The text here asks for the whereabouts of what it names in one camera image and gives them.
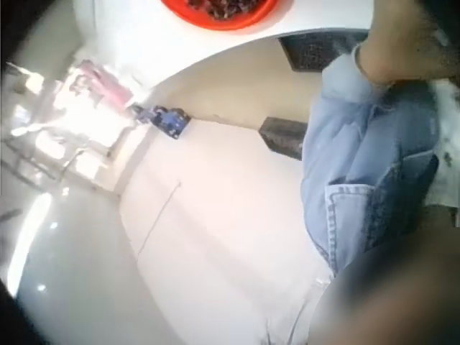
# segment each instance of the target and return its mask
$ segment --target light blue denim shirt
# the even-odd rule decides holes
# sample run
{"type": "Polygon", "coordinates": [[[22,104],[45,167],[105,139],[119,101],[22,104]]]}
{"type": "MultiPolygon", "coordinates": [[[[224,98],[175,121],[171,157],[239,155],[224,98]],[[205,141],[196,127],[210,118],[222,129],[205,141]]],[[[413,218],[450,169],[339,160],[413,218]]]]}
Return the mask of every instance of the light blue denim shirt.
{"type": "Polygon", "coordinates": [[[335,274],[413,230],[438,168],[428,84],[376,86],[358,69],[357,49],[324,70],[303,143],[305,225],[335,274]]]}

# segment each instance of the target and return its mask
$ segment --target red bowl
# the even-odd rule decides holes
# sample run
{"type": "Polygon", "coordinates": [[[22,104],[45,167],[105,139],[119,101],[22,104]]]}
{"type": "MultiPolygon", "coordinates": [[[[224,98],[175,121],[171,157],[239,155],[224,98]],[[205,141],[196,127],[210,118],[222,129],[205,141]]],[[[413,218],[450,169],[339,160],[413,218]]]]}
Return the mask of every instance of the red bowl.
{"type": "Polygon", "coordinates": [[[238,30],[256,24],[270,13],[278,2],[278,0],[265,0],[251,13],[237,14],[229,20],[216,21],[204,9],[196,10],[188,6],[186,0],[161,1],[168,9],[185,21],[197,27],[218,31],[238,30]]]}

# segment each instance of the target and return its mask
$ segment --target denim jacket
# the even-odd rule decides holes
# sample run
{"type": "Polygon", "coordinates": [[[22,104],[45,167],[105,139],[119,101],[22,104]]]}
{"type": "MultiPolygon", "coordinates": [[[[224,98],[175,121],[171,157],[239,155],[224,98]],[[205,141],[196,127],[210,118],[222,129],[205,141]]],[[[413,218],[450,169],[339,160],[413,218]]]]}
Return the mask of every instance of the denim jacket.
{"type": "Polygon", "coordinates": [[[438,169],[428,84],[374,85],[357,67],[357,49],[324,70],[303,143],[305,225],[335,275],[413,230],[438,169]]]}

